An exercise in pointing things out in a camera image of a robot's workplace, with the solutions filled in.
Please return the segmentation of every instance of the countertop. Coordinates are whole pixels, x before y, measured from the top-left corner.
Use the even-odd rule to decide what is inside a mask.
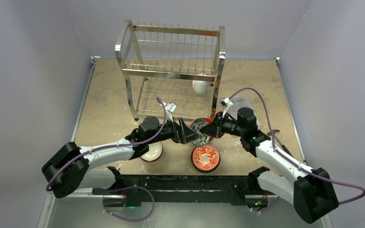
[[[131,76],[134,102],[138,97],[142,78]],[[286,102],[279,69],[274,60],[226,60],[221,77],[219,99],[227,97],[243,87],[253,87],[263,96],[273,129],[279,129],[280,137],[293,156],[302,160],[298,140]],[[268,132],[262,103],[252,91],[245,91],[257,114],[263,132]],[[100,59],[87,93],[80,117],[75,142],[79,146],[110,143],[130,134],[143,121],[138,122],[129,110],[124,77],[116,60]],[[263,161],[244,151],[240,139],[224,135],[211,144],[221,154],[219,167],[211,173],[198,172],[191,163],[194,145],[163,142],[163,154],[157,161],[141,159],[117,161],[106,166],[115,166],[122,174],[172,174],[172,175],[247,175],[260,166],[269,167]]]
[[[320,221],[307,224],[296,214],[293,206],[281,200],[265,214],[249,212],[246,206],[229,203],[160,203],[153,214],[141,222],[127,222],[103,213],[102,198],[65,197],[56,199],[49,228],[322,228]],[[128,218],[141,218],[151,203],[117,212]]]

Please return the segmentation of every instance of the white bowl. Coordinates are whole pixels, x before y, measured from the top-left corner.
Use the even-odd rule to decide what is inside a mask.
[[[146,162],[154,162],[159,159],[163,153],[162,142],[156,142],[149,145],[149,151],[141,156],[141,159]]]
[[[206,82],[205,81],[192,81],[192,88],[199,96],[205,96]]]

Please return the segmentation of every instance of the beige marble surface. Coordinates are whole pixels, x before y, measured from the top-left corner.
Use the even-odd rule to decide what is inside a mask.
[[[140,90],[142,78],[132,76],[134,102]],[[272,128],[280,129],[281,139],[294,157],[301,160],[279,71],[274,61],[227,60],[225,63],[219,98],[230,96],[243,87],[253,87],[264,97]],[[263,106],[252,91],[246,93],[261,122],[261,130],[267,132]],[[79,146],[91,146],[117,141],[136,128],[143,118],[135,122],[127,105],[124,78],[115,60],[101,59],[97,63],[86,98],[85,107],[76,134]],[[192,175],[247,175],[250,171],[267,166],[263,161],[245,152],[238,137],[224,135],[211,142],[221,154],[221,163],[214,172],[203,174],[191,164],[194,146],[172,141],[163,142],[163,155],[155,162],[141,159],[117,161],[109,165],[120,168],[123,174],[192,174]]]

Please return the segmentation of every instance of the black and white patterned plate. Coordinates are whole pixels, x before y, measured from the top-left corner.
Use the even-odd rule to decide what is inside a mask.
[[[209,135],[205,135],[205,134],[202,134],[201,132],[199,132],[199,130],[201,128],[203,128],[204,126],[206,126],[208,124],[209,124],[208,121],[206,121],[203,118],[198,118],[192,122],[191,129],[201,135],[201,137],[199,139],[194,140],[192,142],[195,146],[204,146],[209,142],[211,137]]]

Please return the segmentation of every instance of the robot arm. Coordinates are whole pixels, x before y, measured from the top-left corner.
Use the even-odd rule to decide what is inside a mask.
[[[171,139],[175,143],[187,144],[200,137],[188,128],[182,118],[179,118],[179,124],[168,119],[162,131],[150,143]],[[48,182],[56,176],[50,187],[57,198],[65,197],[78,188],[108,189],[121,174],[112,167],[99,170],[94,168],[141,157],[149,151],[149,143],[139,142],[152,138],[160,128],[159,120],[149,116],[131,134],[117,142],[83,147],[69,142],[42,167],[42,172]],[[70,161],[72,162],[66,169],[58,172]]]
[[[211,124],[201,129],[201,133],[215,138],[220,138],[225,133],[240,137],[246,151],[282,175],[280,177],[262,167],[257,170],[256,187],[271,191],[293,204],[304,221],[312,223],[339,206],[332,183],[315,178],[300,168],[329,179],[328,173],[322,168],[315,170],[302,164],[278,147],[274,149],[270,138],[258,129],[252,109],[239,109],[237,120],[225,112],[219,112]]]

